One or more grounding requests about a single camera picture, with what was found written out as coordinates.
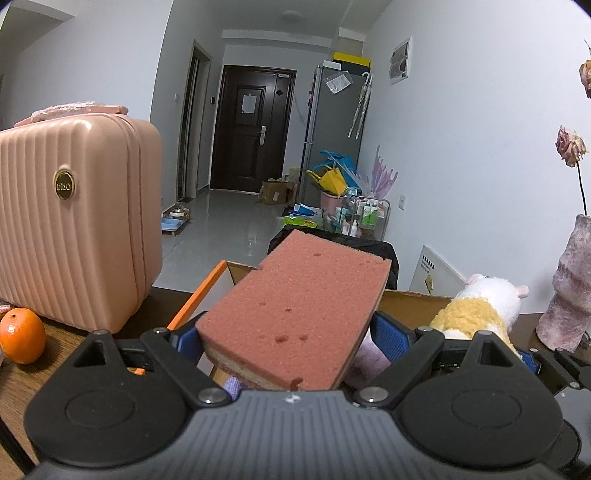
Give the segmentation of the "yellow white plush toy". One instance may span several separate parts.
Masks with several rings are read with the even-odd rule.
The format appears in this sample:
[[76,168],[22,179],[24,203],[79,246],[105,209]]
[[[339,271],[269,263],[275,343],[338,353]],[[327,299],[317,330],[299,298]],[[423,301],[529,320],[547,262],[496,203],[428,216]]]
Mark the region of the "yellow white plush toy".
[[504,278],[474,274],[429,326],[451,340],[472,340],[478,331],[493,332],[521,357],[509,333],[528,295],[526,285],[515,286]]

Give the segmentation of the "dried pink roses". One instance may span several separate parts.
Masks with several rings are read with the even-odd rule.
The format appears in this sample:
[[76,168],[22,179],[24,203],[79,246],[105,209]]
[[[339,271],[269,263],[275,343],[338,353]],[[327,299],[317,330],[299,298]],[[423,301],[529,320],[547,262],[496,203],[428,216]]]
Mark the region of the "dried pink roses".
[[[586,98],[589,99],[590,93],[590,59],[585,60],[579,67],[579,79],[584,87]],[[555,148],[561,160],[569,168],[577,171],[578,185],[581,194],[583,214],[588,215],[588,206],[586,193],[582,178],[580,163],[583,157],[589,152],[583,138],[574,130],[569,130],[560,126],[557,132]]]

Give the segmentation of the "dark entrance door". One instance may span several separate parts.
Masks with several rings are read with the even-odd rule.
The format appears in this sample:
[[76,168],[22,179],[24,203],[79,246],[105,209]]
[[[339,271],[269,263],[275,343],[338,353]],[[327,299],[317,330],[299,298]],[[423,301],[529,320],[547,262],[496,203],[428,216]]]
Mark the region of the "dark entrance door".
[[294,70],[226,65],[214,130],[211,188],[256,193],[283,176]]

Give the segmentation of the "white paper bag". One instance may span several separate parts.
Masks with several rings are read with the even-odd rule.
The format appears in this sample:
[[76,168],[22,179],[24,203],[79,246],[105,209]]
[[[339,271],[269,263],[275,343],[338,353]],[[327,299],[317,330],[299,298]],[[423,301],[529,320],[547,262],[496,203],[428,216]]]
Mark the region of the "white paper bag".
[[409,290],[439,297],[455,297],[465,279],[429,246],[424,245]]

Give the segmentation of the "purple fabric pouch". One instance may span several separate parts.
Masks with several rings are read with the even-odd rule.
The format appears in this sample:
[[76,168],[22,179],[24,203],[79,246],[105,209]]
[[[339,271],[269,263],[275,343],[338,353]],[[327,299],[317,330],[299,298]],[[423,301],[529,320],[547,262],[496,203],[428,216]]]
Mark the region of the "purple fabric pouch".
[[239,394],[242,392],[243,384],[235,377],[229,377],[223,384],[223,389],[231,396],[231,400],[235,401],[238,399]]

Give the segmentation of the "pink ribbed suitcase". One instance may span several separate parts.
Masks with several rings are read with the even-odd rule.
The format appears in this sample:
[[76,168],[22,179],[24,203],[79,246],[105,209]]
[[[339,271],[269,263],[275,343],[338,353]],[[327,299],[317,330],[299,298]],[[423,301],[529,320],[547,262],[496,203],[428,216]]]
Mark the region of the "pink ribbed suitcase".
[[119,331],[161,270],[161,139],[108,109],[1,134],[1,297]]

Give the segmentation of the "cardboard box on floor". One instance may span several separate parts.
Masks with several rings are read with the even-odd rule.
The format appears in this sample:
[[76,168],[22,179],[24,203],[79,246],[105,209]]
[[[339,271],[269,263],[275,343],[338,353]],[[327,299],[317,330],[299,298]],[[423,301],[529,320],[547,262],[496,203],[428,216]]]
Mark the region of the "cardboard box on floor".
[[259,202],[266,205],[288,205],[294,203],[297,183],[288,181],[263,181],[259,190]]

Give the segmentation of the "black chair back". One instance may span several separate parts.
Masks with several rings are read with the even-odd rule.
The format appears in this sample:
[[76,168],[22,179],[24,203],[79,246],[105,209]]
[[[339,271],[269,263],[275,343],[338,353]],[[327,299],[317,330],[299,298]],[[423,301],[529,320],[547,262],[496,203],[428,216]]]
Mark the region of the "black chair back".
[[349,248],[353,248],[356,250],[360,250],[366,253],[382,257],[385,260],[390,260],[391,267],[389,277],[386,283],[386,289],[398,289],[400,264],[396,252],[394,251],[394,247],[391,246],[391,244],[380,240],[349,237],[342,233],[329,232],[318,228],[287,225],[283,226],[280,229],[280,232],[277,233],[276,236],[274,236],[273,239],[270,240],[269,248],[267,248],[267,253],[270,254],[271,252],[273,252],[273,250],[279,247],[280,243],[283,242],[283,240],[286,239],[287,236],[294,231],[301,231],[305,234],[310,234],[321,239],[341,244],[343,246],[348,246]]

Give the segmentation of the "yellow bag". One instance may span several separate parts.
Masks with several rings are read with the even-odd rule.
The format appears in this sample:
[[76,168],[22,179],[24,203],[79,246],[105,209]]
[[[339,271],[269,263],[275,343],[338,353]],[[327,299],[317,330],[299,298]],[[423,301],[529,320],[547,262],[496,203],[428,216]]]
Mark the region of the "yellow bag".
[[308,177],[311,178],[325,193],[342,196],[348,188],[346,179],[338,168],[329,168],[324,174],[318,175],[314,170],[308,169]]

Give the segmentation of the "orange fruit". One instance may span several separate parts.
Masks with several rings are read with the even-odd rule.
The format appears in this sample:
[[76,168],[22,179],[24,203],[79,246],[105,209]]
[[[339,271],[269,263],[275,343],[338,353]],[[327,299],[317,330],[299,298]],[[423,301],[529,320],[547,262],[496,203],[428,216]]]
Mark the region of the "orange fruit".
[[12,362],[28,365],[44,352],[46,333],[40,317],[27,308],[13,308],[1,320],[1,349]]

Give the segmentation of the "pink textured vase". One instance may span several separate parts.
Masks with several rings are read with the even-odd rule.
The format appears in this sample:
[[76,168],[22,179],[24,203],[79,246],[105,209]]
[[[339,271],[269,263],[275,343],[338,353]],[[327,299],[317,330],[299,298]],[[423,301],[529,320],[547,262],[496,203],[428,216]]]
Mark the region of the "pink textured vase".
[[573,353],[590,325],[590,217],[578,215],[552,279],[554,296],[535,332],[550,350]]

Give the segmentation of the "grey refrigerator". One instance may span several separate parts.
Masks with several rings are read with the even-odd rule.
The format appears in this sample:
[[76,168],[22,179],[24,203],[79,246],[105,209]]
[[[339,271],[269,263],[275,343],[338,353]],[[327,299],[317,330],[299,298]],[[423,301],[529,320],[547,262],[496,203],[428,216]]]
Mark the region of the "grey refrigerator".
[[325,162],[327,156],[322,155],[322,150],[349,156],[353,165],[358,164],[362,136],[356,138],[356,132],[349,136],[349,128],[368,79],[365,74],[369,72],[368,66],[349,62],[342,62],[339,70],[330,68],[327,62],[315,69],[308,100],[298,202],[320,206],[320,191],[307,171]]

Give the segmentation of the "lilac fluffy towel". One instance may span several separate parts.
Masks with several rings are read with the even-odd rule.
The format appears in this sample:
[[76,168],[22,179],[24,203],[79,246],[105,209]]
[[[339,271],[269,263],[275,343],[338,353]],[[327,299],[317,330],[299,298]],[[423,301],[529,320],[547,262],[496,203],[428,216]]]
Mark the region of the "lilac fluffy towel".
[[391,365],[391,361],[373,341],[370,330],[365,337],[351,364],[349,364],[342,383],[353,389],[363,388]]

